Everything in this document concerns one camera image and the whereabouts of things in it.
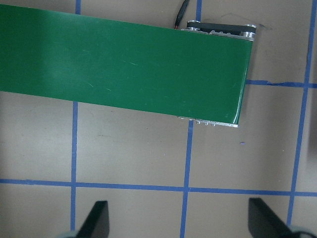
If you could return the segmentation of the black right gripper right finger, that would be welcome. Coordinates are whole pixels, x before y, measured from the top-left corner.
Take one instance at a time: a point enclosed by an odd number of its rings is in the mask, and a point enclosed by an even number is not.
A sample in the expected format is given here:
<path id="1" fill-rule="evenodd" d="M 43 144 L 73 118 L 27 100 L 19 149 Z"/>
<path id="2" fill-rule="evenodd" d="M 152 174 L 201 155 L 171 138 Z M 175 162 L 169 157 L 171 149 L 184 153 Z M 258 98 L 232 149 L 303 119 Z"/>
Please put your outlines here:
<path id="1" fill-rule="evenodd" d="M 248 229 L 253 238 L 291 238 L 292 231 L 261 198 L 248 202 Z"/>

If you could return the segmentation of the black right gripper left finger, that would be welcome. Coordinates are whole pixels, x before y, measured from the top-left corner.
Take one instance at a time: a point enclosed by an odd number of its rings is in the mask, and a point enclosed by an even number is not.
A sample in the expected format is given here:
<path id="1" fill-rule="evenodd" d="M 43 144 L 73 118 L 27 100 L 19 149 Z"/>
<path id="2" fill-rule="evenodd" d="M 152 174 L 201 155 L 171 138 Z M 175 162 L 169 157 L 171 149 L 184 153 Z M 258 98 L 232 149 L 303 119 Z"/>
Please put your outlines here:
<path id="1" fill-rule="evenodd" d="M 76 238 L 107 238 L 109 236 L 109 212 L 107 201 L 95 202 Z"/>

